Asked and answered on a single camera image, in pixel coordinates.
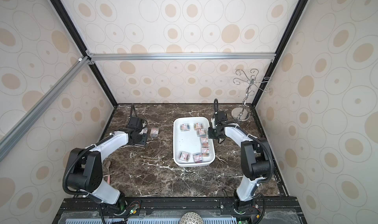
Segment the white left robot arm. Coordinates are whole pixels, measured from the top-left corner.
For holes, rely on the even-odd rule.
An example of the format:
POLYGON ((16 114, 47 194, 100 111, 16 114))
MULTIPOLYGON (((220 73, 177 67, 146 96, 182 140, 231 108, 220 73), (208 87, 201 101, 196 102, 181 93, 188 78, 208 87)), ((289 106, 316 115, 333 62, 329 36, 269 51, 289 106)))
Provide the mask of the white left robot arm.
POLYGON ((71 150, 62 181, 64 192, 91 197, 108 205, 122 206, 121 192, 103 179, 103 161, 122 146, 142 144, 142 131, 147 125, 146 120, 130 116, 124 129, 114 131, 86 148, 71 150))

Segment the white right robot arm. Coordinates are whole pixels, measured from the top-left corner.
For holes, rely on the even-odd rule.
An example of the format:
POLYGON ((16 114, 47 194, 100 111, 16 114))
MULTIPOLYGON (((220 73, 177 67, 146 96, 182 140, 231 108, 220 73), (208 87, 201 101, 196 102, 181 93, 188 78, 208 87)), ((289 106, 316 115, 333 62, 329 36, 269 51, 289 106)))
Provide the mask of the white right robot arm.
POLYGON ((267 140, 247 133, 237 123, 231 123, 224 111, 214 112, 208 136, 218 141, 230 138, 239 145, 243 178, 236 189, 236 197, 242 202, 252 200, 260 183, 269 182, 274 173, 273 156, 267 140))

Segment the white plastic storage tray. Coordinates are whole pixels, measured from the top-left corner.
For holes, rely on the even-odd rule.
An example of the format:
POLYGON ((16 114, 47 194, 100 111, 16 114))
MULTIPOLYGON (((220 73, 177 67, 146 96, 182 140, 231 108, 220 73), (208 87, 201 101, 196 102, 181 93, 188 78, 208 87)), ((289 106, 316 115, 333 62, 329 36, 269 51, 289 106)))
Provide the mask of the white plastic storage tray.
POLYGON ((178 118, 174 121, 173 124, 173 156, 174 162, 176 165, 182 168, 188 167, 200 167, 200 166, 208 166, 215 160, 215 148, 214 143, 211 139, 209 139, 209 144, 207 146, 201 145, 200 138, 201 137, 208 137, 208 127, 210 126, 209 121, 205 117, 183 117, 178 118), (189 131, 182 132, 180 130, 180 125, 188 123, 190 125, 189 131), (206 136, 198 136, 197 130, 194 129, 195 123, 202 123, 204 129, 207 131, 206 136), (194 154, 201 153, 202 147, 209 147, 210 148, 210 156, 209 157, 202 157, 202 163, 195 163, 193 159, 194 154), (190 159, 188 162, 183 162, 178 160, 179 152, 185 151, 190 153, 190 159))

